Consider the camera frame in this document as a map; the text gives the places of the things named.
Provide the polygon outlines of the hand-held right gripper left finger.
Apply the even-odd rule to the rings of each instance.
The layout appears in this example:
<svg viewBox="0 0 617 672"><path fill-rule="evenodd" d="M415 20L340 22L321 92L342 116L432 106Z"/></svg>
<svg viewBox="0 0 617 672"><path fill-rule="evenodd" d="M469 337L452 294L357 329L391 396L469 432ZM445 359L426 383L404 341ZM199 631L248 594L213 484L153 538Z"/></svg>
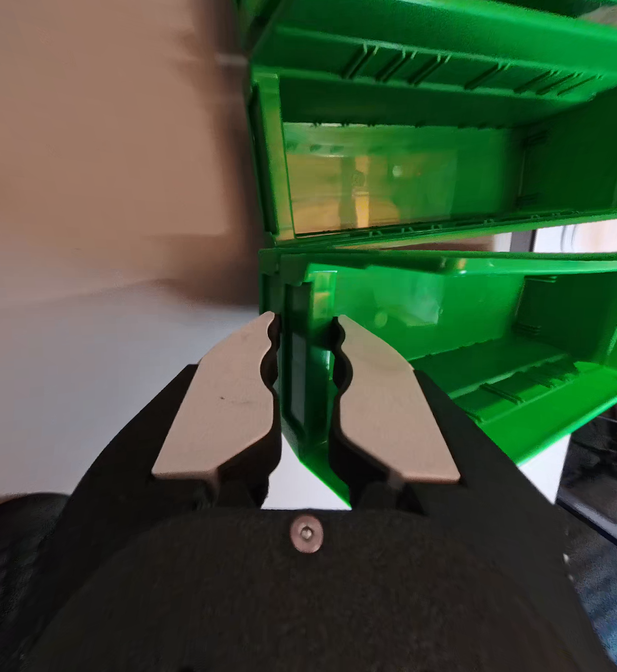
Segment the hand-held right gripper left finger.
<svg viewBox="0 0 617 672"><path fill-rule="evenodd" d="M278 327L279 315L265 312L201 358L153 465L155 478L211 486L268 480L282 453Z"/></svg>

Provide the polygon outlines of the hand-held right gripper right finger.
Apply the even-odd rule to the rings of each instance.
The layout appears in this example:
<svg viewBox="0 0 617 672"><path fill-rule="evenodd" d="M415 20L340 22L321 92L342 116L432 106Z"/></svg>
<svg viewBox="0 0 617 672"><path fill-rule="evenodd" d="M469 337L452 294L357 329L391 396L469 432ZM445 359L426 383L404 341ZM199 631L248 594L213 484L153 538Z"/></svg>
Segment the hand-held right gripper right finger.
<svg viewBox="0 0 617 672"><path fill-rule="evenodd" d="M346 315L336 330L331 431L390 484L455 484L460 471L414 369L395 348Z"/></svg>

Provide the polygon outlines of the light grey desk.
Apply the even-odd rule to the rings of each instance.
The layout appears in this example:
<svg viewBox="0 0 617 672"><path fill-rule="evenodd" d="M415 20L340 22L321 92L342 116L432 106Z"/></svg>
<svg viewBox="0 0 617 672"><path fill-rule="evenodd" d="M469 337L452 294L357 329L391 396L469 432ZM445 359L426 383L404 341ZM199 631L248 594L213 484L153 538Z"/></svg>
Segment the light grey desk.
<svg viewBox="0 0 617 672"><path fill-rule="evenodd" d="M257 314L231 1L0 1L0 503Z"/></svg>

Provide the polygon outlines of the black round pad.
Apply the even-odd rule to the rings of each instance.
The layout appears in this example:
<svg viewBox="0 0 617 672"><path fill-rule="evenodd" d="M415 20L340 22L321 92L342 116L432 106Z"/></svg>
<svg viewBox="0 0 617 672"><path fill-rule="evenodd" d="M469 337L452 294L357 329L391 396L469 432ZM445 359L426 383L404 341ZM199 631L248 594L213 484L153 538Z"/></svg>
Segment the black round pad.
<svg viewBox="0 0 617 672"><path fill-rule="evenodd" d="M69 497L56 492L22 495L0 502L0 665L13 643L44 547Z"/></svg>

